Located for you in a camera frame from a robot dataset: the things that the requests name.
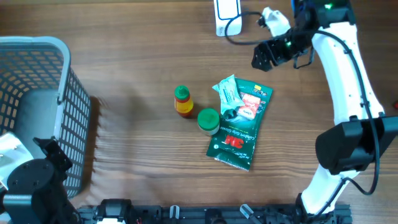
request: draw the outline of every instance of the green led light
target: green led light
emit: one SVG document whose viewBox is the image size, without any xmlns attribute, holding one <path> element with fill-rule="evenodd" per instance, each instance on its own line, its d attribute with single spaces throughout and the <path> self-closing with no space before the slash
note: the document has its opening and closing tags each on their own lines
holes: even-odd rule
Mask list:
<svg viewBox="0 0 398 224">
<path fill-rule="evenodd" d="M 333 3 L 329 3 L 325 5 L 325 9 L 331 9 L 333 7 Z"/>
</svg>

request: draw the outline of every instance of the green packaging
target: green packaging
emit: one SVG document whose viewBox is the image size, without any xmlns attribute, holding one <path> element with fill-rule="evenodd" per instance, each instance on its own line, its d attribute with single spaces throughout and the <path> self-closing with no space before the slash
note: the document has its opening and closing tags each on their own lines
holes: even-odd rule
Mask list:
<svg viewBox="0 0 398 224">
<path fill-rule="evenodd" d="M 257 134 L 271 99 L 272 89 L 239 78 L 235 80 L 245 106 L 238 110 L 229 110 L 221 116 L 220 131 L 213 135 L 206 155 L 231 166 L 249 170 Z"/>
</svg>

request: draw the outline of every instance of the white plastic clip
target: white plastic clip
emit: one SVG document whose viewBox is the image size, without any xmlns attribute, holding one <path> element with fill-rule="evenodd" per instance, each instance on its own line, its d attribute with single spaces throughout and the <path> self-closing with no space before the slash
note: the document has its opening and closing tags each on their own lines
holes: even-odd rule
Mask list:
<svg viewBox="0 0 398 224">
<path fill-rule="evenodd" d="M 261 222 L 254 216 L 254 211 L 249 207 L 249 205 L 243 204 L 239 209 L 241 213 L 254 224 L 261 224 Z"/>
<path fill-rule="evenodd" d="M 180 207 L 178 205 L 173 205 L 170 207 L 170 219 L 172 218 L 180 218 Z"/>
<path fill-rule="evenodd" d="M 266 7 L 262 16 L 273 37 L 285 34 L 290 29 L 289 21 L 279 10 L 273 11 L 270 7 Z"/>
</svg>

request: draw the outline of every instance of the plastic package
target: plastic package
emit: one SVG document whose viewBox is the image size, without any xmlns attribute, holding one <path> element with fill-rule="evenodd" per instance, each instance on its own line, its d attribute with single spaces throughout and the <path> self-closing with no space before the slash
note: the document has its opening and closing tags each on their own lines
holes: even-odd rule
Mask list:
<svg viewBox="0 0 398 224">
<path fill-rule="evenodd" d="M 244 106 L 236 87 L 235 75 L 222 80 L 219 84 L 213 86 L 213 89 L 220 94 L 222 115 L 225 114 L 225 111 L 235 110 L 239 106 Z"/>
<path fill-rule="evenodd" d="M 245 105 L 238 111 L 231 110 L 221 116 L 220 130 L 213 135 L 206 155 L 239 169 L 249 170 L 272 89 L 238 78 L 236 83 Z"/>
</svg>

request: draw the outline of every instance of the small bottle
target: small bottle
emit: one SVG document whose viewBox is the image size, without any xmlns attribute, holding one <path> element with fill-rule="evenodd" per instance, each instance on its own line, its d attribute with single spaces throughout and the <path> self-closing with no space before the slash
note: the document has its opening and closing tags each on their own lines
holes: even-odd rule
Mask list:
<svg viewBox="0 0 398 224">
<path fill-rule="evenodd" d="M 220 130 L 220 116 L 213 108 L 206 108 L 198 115 L 198 126 L 203 134 L 212 136 Z"/>
<path fill-rule="evenodd" d="M 183 117 L 188 117 L 192 114 L 193 101 L 186 86 L 178 86 L 175 89 L 174 108 Z"/>
</svg>

